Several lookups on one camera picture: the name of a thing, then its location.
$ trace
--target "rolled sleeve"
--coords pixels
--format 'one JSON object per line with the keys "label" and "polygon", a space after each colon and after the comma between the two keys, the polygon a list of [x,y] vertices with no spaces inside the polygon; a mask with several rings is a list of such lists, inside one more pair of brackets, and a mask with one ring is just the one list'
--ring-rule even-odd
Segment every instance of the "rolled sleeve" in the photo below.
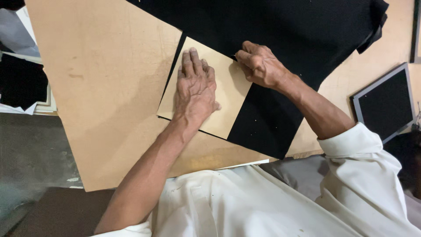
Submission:
{"label": "rolled sleeve", "polygon": [[321,148],[328,156],[349,157],[358,153],[377,153],[383,149],[379,135],[371,132],[362,123],[335,137],[319,140]]}
{"label": "rolled sleeve", "polygon": [[149,225],[149,221],[141,223],[139,225],[128,226],[121,230],[111,231],[103,234],[95,235],[96,237],[151,237],[152,231]]}

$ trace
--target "concrete floor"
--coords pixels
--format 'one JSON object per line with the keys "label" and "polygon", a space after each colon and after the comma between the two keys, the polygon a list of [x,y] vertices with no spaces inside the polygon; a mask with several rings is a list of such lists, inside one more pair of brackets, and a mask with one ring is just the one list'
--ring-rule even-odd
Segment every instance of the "concrete floor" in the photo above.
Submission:
{"label": "concrete floor", "polygon": [[83,186],[60,118],[0,113],[0,218],[51,186]]}

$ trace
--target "left hand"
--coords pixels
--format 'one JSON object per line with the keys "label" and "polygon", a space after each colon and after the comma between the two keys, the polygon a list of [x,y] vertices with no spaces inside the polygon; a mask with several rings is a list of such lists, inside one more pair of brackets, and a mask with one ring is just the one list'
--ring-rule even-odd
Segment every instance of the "left hand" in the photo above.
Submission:
{"label": "left hand", "polygon": [[215,101],[215,71],[205,59],[199,59],[195,48],[183,52],[181,64],[173,119],[186,119],[187,123],[200,127],[214,111],[221,109]]}

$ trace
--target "silver frame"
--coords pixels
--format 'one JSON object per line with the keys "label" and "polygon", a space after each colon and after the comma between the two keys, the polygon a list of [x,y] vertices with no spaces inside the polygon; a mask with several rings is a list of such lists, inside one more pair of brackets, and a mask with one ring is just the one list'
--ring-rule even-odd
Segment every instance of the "silver frame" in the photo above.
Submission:
{"label": "silver frame", "polygon": [[415,0],[411,55],[409,59],[410,63],[421,63],[421,57],[418,54],[418,45],[420,44],[420,38],[419,38],[420,25],[421,25],[421,4],[420,4],[420,0]]}
{"label": "silver frame", "polygon": [[364,124],[364,119],[362,118],[362,112],[361,112],[361,107],[360,107],[359,99],[361,97],[363,97],[365,94],[367,94],[369,91],[371,91],[372,89],[376,88],[377,86],[379,86],[380,84],[382,84],[384,81],[388,80],[389,78],[391,78],[392,76],[396,75],[398,72],[400,72],[402,70],[405,70],[406,81],[407,81],[407,84],[408,84],[409,99],[410,99],[411,111],[412,111],[412,121],[409,122],[408,124],[404,125],[402,128],[400,128],[399,130],[397,130],[392,135],[388,136],[386,139],[384,139],[383,140],[383,144],[387,143],[390,139],[392,139],[396,135],[400,134],[403,130],[405,130],[408,126],[410,126],[415,121],[415,117],[416,116],[415,116],[415,110],[414,110],[414,102],[412,100],[412,90],[411,90],[411,83],[410,83],[410,79],[409,79],[408,63],[407,62],[402,63],[398,67],[392,69],[391,71],[389,71],[388,73],[386,73],[384,76],[382,76],[379,79],[375,80],[374,82],[370,83],[370,85],[368,85],[367,87],[361,89],[360,91],[358,91],[357,93],[355,93],[354,95],[352,95],[350,97],[351,101],[354,104],[355,115],[357,116],[357,120],[359,122],[361,122],[361,123]]}

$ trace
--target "wrist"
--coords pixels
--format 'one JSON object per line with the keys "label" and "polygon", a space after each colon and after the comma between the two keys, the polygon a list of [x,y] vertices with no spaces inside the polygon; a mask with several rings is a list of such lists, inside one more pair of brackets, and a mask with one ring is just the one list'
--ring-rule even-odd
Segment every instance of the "wrist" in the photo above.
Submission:
{"label": "wrist", "polygon": [[278,80],[274,90],[290,97],[291,95],[299,92],[300,86],[303,84],[303,81],[295,74],[290,73]]}
{"label": "wrist", "polygon": [[174,114],[173,119],[168,126],[176,127],[186,131],[197,131],[202,126],[199,119],[190,118],[186,115]]}

